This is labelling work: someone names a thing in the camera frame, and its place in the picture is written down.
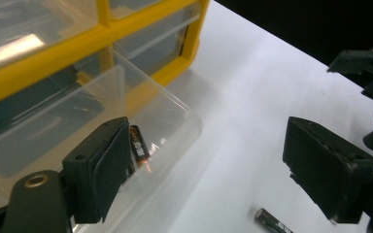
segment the transparent plastic bin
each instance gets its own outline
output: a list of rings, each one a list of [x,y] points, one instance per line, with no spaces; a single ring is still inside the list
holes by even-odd
[[[177,58],[187,26],[200,17],[195,3],[115,43],[116,50],[148,75]]]
[[[109,0],[111,15],[113,18],[120,19],[133,13],[141,11],[150,5],[162,0]]]
[[[0,0],[0,65],[96,23],[95,0]]]
[[[117,65],[104,72],[94,69],[94,56],[77,64],[98,75],[0,134],[0,207],[17,180],[40,170],[60,171],[62,159],[98,125],[128,117],[140,127],[152,156],[123,185],[122,190],[140,188],[139,196],[122,196],[125,216],[199,136],[197,114],[123,57],[114,57]]]

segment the screw hole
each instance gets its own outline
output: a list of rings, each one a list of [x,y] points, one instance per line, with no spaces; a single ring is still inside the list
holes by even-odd
[[[36,175],[25,182],[25,187],[37,187],[46,183],[50,178],[47,175]]]

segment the black battery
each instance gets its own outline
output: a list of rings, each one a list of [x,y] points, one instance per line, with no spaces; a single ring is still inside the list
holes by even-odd
[[[269,214],[269,212],[265,211],[265,209],[261,208],[259,211],[256,212],[255,220],[260,221],[262,224],[267,226],[271,232],[274,233],[293,233],[286,227],[282,222],[278,221],[274,216]]]
[[[148,162],[148,159],[151,157],[150,152],[148,151],[147,145],[137,125],[129,126],[129,136],[131,139],[132,153],[138,167],[140,167]]]

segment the white table surface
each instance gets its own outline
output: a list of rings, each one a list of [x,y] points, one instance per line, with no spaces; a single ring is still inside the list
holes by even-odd
[[[202,134],[166,186],[177,188],[188,174],[177,211],[151,232],[268,232],[254,223],[254,207],[295,233],[365,232],[366,215],[359,225],[331,224],[289,177],[282,154],[290,116],[313,120],[365,149],[373,100],[216,2],[200,38],[192,66],[167,88],[202,117]]]

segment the yellow plastic frame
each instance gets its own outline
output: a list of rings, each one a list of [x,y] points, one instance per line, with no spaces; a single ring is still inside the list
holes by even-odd
[[[106,52],[113,42],[196,2],[201,5],[201,17],[188,27],[182,54],[153,75],[157,82],[167,85],[189,67],[196,55],[209,0],[163,0],[122,19],[111,18],[109,0],[97,0],[99,23],[94,28],[0,68],[0,100],[94,52],[99,51],[104,57],[102,66],[108,68],[112,63]]]

